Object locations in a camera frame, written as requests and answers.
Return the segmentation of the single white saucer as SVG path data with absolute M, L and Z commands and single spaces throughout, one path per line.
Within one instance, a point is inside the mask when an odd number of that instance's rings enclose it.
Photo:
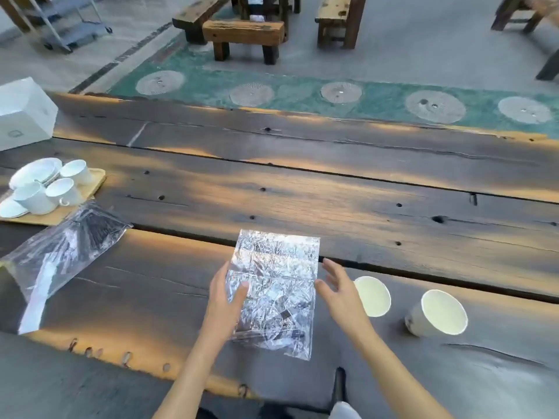
M 0 202 L 0 218 L 18 218 L 28 213 L 29 210 L 13 200 L 12 197 L 7 197 Z

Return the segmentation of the narrow wooden bench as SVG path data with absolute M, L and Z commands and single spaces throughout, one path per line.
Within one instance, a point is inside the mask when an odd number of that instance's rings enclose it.
M 367 0 L 323 0 L 315 17 L 318 24 L 317 46 L 330 41 L 343 42 L 344 49 L 354 49 Z

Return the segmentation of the large clear plastic bag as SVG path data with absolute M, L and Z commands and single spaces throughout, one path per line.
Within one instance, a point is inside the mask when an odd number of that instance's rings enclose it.
M 86 202 L 0 258 L 0 332 L 38 331 L 47 300 L 133 228 Z

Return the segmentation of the crinkled clear plastic bag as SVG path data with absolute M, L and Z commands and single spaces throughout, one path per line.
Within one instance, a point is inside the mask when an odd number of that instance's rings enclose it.
M 240 230 L 226 276 L 229 301 L 249 290 L 231 340 L 310 360 L 320 239 Z

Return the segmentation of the person's right hand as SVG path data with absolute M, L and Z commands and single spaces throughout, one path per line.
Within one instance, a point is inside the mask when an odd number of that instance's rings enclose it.
M 333 299 L 323 300 L 334 321 L 354 340 L 371 328 L 357 289 L 344 267 L 327 258 L 324 258 L 321 264 L 330 283 L 327 284 L 334 291 Z

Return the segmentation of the stack of white saucers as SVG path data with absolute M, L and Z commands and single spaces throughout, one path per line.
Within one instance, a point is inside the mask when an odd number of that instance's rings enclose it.
M 63 162 L 56 157 L 37 159 L 19 168 L 11 176 L 8 186 L 15 190 L 29 182 L 40 182 L 47 186 L 58 177 Z

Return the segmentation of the short thick wooden bench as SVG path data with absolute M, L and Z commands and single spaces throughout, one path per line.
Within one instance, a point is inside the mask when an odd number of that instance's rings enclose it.
M 207 20 L 202 33 L 213 44 L 215 61 L 229 58 L 229 44 L 261 46 L 264 64 L 275 65 L 279 58 L 279 46 L 285 39 L 283 21 L 253 22 L 250 20 Z

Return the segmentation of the white cardboard box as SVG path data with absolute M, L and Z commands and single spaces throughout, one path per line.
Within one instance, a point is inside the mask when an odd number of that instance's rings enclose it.
M 53 137 L 59 108 L 32 77 L 0 86 L 0 152 Z

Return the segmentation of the person's left hand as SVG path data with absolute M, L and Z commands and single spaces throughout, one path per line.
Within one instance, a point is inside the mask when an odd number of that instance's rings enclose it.
M 231 307 L 228 304 L 226 277 L 230 265 L 230 261 L 226 261 L 211 280 L 208 305 L 201 328 L 204 336 L 220 341 L 221 344 L 233 335 L 243 308 Z

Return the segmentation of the person's right forearm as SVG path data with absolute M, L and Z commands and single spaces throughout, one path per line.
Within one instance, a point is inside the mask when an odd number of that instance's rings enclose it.
M 399 419 L 454 419 L 415 379 L 371 324 L 348 336 L 366 360 L 381 393 Z

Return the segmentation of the white paper cup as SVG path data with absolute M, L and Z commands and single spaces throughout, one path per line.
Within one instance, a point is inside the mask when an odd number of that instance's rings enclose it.
M 391 295 L 387 286 L 373 276 L 360 276 L 354 281 L 363 308 L 368 317 L 381 317 L 391 307 Z
M 468 323 L 463 305 L 438 289 L 426 291 L 404 318 L 407 330 L 416 337 L 458 336 Z

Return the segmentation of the person's left forearm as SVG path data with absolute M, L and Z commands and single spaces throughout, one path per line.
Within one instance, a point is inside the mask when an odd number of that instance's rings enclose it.
M 196 419 L 206 382 L 229 334 L 203 332 L 151 419 Z

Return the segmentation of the white ceramic cup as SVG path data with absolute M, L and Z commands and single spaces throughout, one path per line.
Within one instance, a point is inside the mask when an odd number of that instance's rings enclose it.
M 70 177 L 59 178 L 52 182 L 46 187 L 45 194 L 52 203 L 63 207 L 80 205 L 86 201 L 78 185 Z
M 17 187 L 12 197 L 31 214 L 39 216 L 51 213 L 59 205 L 47 196 L 45 186 L 36 180 Z
M 77 186 L 86 186 L 95 181 L 94 175 L 82 159 L 69 161 L 59 170 L 60 178 L 70 178 Z

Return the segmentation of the light wooden tray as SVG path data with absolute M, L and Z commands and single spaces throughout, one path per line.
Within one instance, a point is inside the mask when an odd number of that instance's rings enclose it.
M 78 186 L 81 195 L 86 201 L 94 198 L 95 193 L 101 188 L 106 180 L 106 171 L 104 169 L 89 168 L 89 171 L 93 176 L 93 182 Z M 0 221 L 28 225 L 55 226 L 59 225 L 64 219 L 76 212 L 78 209 L 79 206 L 77 205 L 59 206 L 52 212 L 45 215 L 35 215 L 28 212 L 15 218 L 0 217 Z

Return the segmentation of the grey metal cart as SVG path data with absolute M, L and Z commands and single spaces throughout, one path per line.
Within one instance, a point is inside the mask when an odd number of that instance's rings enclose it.
M 28 8 L 9 0 L 30 32 L 50 51 L 71 54 L 80 42 L 96 40 L 113 29 L 101 18 L 97 0 L 27 0 Z

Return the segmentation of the long dark wooden bench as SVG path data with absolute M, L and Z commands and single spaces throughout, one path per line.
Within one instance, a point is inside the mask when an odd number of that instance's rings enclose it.
M 172 18 L 172 25 L 185 32 L 185 38 L 188 43 L 205 45 L 207 42 L 202 30 L 203 24 L 229 1 L 196 0 Z

